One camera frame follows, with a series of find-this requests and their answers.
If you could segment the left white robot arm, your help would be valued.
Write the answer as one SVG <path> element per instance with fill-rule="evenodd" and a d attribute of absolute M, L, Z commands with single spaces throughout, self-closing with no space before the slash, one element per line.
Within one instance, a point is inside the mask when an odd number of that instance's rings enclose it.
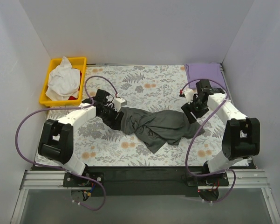
<path fill-rule="evenodd" d="M 77 109 L 58 120 L 48 119 L 43 126 L 38 154 L 74 173 L 74 181 L 81 187 L 89 183 L 90 176 L 84 171 L 86 164 L 74 153 L 74 133 L 96 117 L 110 128 L 120 130 L 123 117 L 120 109 L 127 101 L 123 98 L 108 101 L 108 96 L 107 91 L 99 90 L 93 98 L 83 100 Z"/>

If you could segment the dark grey t shirt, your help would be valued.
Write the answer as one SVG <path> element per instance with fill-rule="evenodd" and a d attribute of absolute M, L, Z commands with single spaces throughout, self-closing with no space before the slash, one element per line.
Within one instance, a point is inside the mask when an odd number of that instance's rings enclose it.
<path fill-rule="evenodd" d="M 146 147 L 156 153 L 165 143 L 178 145 L 182 138 L 191 139 L 200 128 L 198 122 L 189 123 L 183 112 L 164 110 L 148 112 L 122 107 L 121 131 L 134 134 Z"/>

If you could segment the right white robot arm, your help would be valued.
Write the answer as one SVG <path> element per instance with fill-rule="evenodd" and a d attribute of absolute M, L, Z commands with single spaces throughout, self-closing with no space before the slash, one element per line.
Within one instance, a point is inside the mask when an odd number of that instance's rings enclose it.
<path fill-rule="evenodd" d="M 187 170 L 189 175 L 201 177 L 206 185 L 212 185 L 219 175 L 228 171 L 235 163 L 256 156 L 260 152 L 260 121 L 241 113 L 229 100 L 229 94 L 222 85 L 211 86 L 212 80 L 194 79 L 196 90 L 185 84 L 179 95 L 186 99 L 182 106 L 190 124 L 203 117 L 209 110 L 211 116 L 217 115 L 225 125 L 220 152 L 206 161 L 201 174 Z"/>

